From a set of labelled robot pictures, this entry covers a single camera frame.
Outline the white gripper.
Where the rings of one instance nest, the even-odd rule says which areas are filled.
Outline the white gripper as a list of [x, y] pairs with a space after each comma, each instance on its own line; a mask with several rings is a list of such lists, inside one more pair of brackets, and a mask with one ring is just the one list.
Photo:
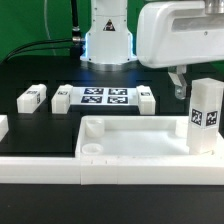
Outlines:
[[183, 100], [186, 65], [224, 60], [224, 14], [207, 14], [203, 0], [150, 2], [139, 14], [136, 53], [146, 67], [169, 67]]

